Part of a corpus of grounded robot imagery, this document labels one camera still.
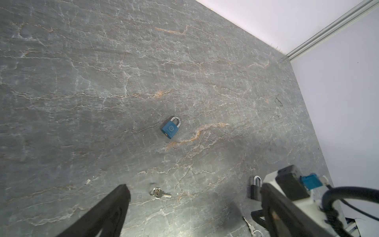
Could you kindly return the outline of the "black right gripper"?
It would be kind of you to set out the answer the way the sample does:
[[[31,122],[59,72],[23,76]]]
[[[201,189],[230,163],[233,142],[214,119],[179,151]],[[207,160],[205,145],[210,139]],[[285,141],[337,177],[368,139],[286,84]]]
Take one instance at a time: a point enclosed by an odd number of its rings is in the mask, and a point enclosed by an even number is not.
[[[310,192],[303,185],[301,176],[302,173],[295,165],[282,168],[277,172],[275,180],[291,201],[310,197]]]

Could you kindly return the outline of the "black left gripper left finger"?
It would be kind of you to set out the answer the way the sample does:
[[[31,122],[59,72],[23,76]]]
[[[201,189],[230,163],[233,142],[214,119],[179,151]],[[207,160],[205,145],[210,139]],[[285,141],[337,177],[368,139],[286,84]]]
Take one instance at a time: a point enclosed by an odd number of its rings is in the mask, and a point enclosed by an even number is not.
[[[117,186],[60,237],[119,237],[131,194],[125,184]]]

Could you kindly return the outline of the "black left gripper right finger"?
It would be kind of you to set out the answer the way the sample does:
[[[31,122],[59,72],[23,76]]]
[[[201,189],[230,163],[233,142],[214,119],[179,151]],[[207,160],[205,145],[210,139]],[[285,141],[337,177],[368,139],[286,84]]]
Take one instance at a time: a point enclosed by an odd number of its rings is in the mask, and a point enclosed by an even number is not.
[[[310,197],[291,201],[279,185],[264,183],[261,189],[266,227],[272,237],[332,237],[326,225],[335,226],[335,191],[327,191],[322,202]]]

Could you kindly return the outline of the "silver key with ring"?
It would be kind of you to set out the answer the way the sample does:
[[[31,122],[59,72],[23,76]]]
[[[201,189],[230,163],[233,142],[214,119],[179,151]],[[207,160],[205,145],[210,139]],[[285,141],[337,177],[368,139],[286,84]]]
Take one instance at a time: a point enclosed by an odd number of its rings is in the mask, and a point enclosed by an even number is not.
[[[256,230],[255,227],[252,226],[244,216],[242,218],[247,224],[252,237],[263,237],[263,233],[260,230]]]

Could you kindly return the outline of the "black padlock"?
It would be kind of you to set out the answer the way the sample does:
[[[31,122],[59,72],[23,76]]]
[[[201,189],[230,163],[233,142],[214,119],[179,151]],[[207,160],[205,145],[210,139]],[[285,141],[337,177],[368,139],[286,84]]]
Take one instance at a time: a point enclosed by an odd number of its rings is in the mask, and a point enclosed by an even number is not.
[[[262,201],[261,188],[263,182],[260,176],[254,176],[253,184],[251,185],[251,199],[255,201]]]

